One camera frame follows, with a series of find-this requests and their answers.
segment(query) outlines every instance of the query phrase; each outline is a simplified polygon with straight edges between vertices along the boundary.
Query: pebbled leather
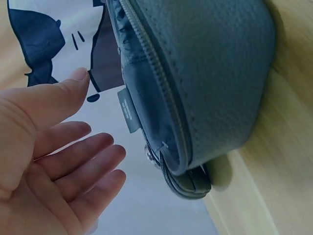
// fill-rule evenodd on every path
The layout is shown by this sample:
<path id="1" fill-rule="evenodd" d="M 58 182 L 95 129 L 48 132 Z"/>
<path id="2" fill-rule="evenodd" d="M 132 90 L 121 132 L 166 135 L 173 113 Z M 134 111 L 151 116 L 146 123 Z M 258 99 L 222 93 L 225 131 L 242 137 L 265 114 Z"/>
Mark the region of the pebbled leather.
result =
<path id="1" fill-rule="evenodd" d="M 275 30 L 262 0 L 129 0 L 166 57 L 183 103 L 188 169 L 239 148 L 255 122 Z"/>
<path id="2" fill-rule="evenodd" d="M 148 145 L 159 157 L 156 162 L 174 193 L 202 198 L 211 184 L 201 165 L 241 147 L 255 123 L 274 55 L 271 15 L 262 0 L 107 2 L 115 10 L 113 29 L 125 84 Z M 131 13 L 119 2 L 130 5 Z M 132 14 L 142 21 L 140 30 L 172 79 L 175 108 L 165 102 L 140 33 L 128 19 Z M 180 132 L 171 125 L 170 109 L 182 120 Z"/>

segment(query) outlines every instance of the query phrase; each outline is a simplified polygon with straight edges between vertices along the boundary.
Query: finger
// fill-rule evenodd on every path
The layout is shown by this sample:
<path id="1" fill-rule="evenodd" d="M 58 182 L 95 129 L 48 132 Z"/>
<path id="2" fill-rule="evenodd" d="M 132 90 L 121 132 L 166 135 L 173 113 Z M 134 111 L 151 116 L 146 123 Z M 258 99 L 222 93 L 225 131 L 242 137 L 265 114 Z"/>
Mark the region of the finger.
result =
<path id="1" fill-rule="evenodd" d="M 100 152 L 95 158 L 71 174 L 58 179 L 58 186 L 63 198 L 70 202 L 92 188 L 104 175 L 115 169 L 125 158 L 125 149 L 113 145 Z"/>
<path id="2" fill-rule="evenodd" d="M 79 141 L 58 153 L 40 158 L 36 163 L 45 169 L 52 181 L 55 181 L 73 172 L 113 142 L 111 135 L 101 133 Z"/>
<path id="3" fill-rule="evenodd" d="M 25 174 L 25 179 L 27 186 L 36 196 L 36 199 L 41 202 L 41 205 L 44 205 L 45 209 L 53 214 L 53 216 L 46 219 L 50 219 L 51 223 L 52 221 L 58 221 L 59 223 L 56 222 L 54 224 L 59 226 L 59 231 L 66 229 L 62 234 L 82 234 L 80 221 L 62 198 L 58 188 L 51 182 L 39 165 L 31 164 Z"/>
<path id="4" fill-rule="evenodd" d="M 70 79 L 60 83 L 3 91 L 0 100 L 4 100 L 12 109 L 22 111 L 23 118 L 30 120 L 38 131 L 75 114 L 85 100 L 88 86 L 88 73 L 80 68 Z"/>
<path id="5" fill-rule="evenodd" d="M 91 132 L 91 127 L 82 121 L 69 121 L 39 131 L 36 136 L 33 159 L 48 155 Z"/>
<path id="6" fill-rule="evenodd" d="M 87 232 L 95 224 L 103 210 L 117 196 L 125 180 L 125 173 L 115 170 L 101 179 L 88 193 L 69 204 L 84 232 Z"/>

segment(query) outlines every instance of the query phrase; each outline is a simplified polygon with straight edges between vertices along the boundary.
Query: cartoon character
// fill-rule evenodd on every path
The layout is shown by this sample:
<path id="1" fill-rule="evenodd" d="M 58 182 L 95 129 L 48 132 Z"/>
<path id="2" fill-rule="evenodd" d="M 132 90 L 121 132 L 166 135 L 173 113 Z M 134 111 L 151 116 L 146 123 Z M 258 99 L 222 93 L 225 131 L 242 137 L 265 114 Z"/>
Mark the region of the cartoon character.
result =
<path id="1" fill-rule="evenodd" d="M 89 70 L 87 101 L 122 86 L 120 59 L 105 0 L 7 0 L 12 29 L 31 68 L 28 86 Z"/>

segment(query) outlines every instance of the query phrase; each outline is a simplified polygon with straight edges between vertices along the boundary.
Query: palm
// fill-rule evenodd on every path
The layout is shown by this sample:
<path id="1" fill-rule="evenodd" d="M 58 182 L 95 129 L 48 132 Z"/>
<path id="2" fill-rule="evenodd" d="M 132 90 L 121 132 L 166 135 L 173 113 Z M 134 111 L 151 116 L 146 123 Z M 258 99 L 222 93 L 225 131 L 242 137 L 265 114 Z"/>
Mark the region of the palm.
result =
<path id="1" fill-rule="evenodd" d="M 124 148 L 99 134 L 50 154 L 88 132 L 87 124 L 68 122 L 37 134 L 33 161 L 0 204 L 7 209 L 5 234 L 79 235 L 90 229 L 125 181 L 122 171 L 111 172 Z"/>

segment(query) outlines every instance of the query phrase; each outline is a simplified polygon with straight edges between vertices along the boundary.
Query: leather strap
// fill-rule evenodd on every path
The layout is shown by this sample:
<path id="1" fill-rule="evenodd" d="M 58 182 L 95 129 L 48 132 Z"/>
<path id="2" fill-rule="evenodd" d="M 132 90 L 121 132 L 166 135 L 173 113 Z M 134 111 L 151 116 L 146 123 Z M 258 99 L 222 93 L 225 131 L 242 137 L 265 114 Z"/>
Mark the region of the leather strap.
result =
<path id="1" fill-rule="evenodd" d="M 184 199 L 201 199 L 210 192 L 209 177 L 201 166 L 175 176 L 167 168 L 166 157 L 171 157 L 171 153 L 163 146 L 159 152 L 160 167 L 167 185 L 176 195 Z"/>

